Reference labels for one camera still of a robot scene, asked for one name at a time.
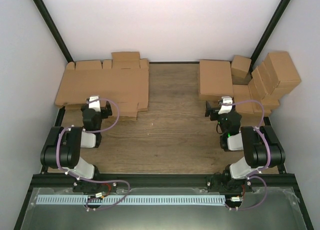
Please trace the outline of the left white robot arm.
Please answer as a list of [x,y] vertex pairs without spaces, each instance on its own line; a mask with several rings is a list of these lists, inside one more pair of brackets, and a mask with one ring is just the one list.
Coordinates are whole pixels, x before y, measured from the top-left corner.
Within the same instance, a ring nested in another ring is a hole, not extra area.
[[113,115],[113,101],[99,97],[90,97],[81,107],[82,126],[50,129],[40,154],[42,166],[59,169],[77,180],[84,180],[84,185],[92,192],[102,186],[98,168],[81,158],[82,148],[98,148],[102,140],[102,121]]

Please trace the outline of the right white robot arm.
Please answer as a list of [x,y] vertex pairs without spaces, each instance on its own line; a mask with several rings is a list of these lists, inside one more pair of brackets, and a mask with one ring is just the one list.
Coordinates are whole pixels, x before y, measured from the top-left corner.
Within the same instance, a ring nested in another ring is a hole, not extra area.
[[261,172],[284,164],[285,151],[273,128],[267,126],[241,126],[242,116],[235,110],[233,98],[224,97],[218,107],[205,103],[205,117],[217,122],[219,143],[226,152],[242,151],[243,157],[228,165],[209,185],[218,182],[225,190],[235,191],[245,180]]

